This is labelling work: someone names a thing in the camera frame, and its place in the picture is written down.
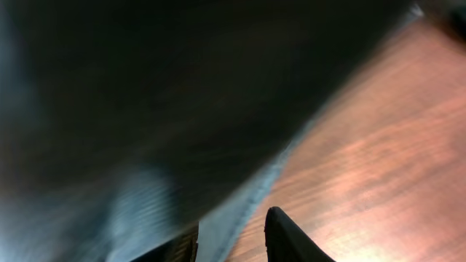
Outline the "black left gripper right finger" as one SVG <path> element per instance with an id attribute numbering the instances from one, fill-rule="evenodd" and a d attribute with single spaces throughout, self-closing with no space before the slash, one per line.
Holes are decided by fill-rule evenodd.
<path id="1" fill-rule="evenodd" d="M 279 207 L 268 209 L 264 233 L 268 262 L 335 262 Z"/>

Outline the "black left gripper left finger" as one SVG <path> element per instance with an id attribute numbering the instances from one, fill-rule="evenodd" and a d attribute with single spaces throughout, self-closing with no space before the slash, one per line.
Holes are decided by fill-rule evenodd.
<path id="1" fill-rule="evenodd" d="M 132 262 L 195 262 L 198 236 L 199 224 L 196 224 L 179 237 L 132 260 Z"/>

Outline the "blue denim jeans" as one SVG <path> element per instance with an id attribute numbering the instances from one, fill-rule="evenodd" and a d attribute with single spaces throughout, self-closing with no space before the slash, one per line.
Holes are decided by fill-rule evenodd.
<path id="1" fill-rule="evenodd" d="M 279 172 L 409 1 L 3 1 L 1 259 L 133 261 Z"/>

